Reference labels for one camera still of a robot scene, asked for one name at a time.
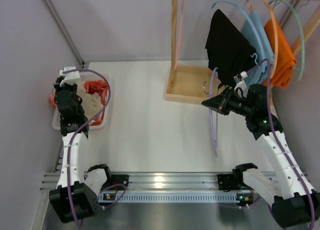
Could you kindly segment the beige trousers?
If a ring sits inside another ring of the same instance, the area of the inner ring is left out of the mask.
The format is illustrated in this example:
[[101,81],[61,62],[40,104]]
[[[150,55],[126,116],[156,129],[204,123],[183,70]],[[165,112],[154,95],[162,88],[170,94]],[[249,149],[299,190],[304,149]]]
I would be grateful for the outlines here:
[[97,92],[87,93],[84,83],[83,80],[78,81],[76,92],[62,90],[55,93],[54,102],[63,120],[90,119],[103,108],[100,95]]

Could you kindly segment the purple hanger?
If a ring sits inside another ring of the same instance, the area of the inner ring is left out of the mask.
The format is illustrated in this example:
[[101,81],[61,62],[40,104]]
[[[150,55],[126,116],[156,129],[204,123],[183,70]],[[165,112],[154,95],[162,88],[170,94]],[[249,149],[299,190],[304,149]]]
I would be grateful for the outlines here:
[[[213,97],[213,89],[214,89],[214,80],[218,78],[218,67],[215,67],[212,71],[212,75],[210,78],[210,85],[209,85],[209,91],[206,91],[206,81],[203,83],[203,91],[206,95],[208,95],[209,98]],[[217,142],[217,128],[218,128],[218,114],[215,116],[215,121],[213,118],[213,110],[209,109],[208,110],[208,116],[209,116],[209,125],[210,125],[210,136],[211,136],[211,146],[212,146],[212,151],[215,157],[218,156],[217,152],[217,147],[218,147],[218,142]]]

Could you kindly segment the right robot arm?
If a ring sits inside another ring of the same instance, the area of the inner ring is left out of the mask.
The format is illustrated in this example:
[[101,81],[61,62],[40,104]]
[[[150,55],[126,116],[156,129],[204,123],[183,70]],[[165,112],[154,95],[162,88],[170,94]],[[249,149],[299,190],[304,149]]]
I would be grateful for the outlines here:
[[275,183],[256,165],[246,163],[233,169],[238,185],[255,190],[268,203],[280,227],[309,223],[313,229],[320,217],[320,194],[296,162],[279,120],[271,113],[269,102],[267,87],[254,84],[246,96],[240,96],[235,89],[227,87],[201,104],[222,115],[233,112],[243,116],[247,129],[262,146],[278,179]]

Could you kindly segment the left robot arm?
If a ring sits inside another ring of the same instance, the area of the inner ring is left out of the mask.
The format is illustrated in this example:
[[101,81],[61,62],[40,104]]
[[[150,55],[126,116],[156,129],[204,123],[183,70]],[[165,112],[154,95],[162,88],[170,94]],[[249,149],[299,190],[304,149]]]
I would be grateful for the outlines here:
[[104,112],[102,103],[91,118],[85,110],[85,96],[80,95],[83,82],[77,72],[59,76],[54,83],[54,102],[60,115],[63,143],[62,166],[49,202],[62,223],[74,222],[78,228],[85,218],[97,215],[98,195],[111,178],[106,164],[84,170],[84,153],[88,151],[90,124]]

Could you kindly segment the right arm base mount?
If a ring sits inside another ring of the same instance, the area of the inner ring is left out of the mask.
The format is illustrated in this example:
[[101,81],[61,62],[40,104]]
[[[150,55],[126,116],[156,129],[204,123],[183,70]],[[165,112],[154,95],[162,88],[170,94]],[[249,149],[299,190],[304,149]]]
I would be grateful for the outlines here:
[[234,174],[218,174],[217,183],[219,190],[229,192],[231,190],[240,190],[239,179]]

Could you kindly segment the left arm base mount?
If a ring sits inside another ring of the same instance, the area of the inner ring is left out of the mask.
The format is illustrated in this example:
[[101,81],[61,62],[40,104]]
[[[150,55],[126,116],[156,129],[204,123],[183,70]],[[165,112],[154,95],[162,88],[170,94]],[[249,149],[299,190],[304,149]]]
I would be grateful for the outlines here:
[[108,186],[112,186],[111,190],[124,190],[125,188],[122,185],[125,185],[126,187],[129,184],[129,175],[128,174],[113,174],[111,177],[111,180],[108,182]]

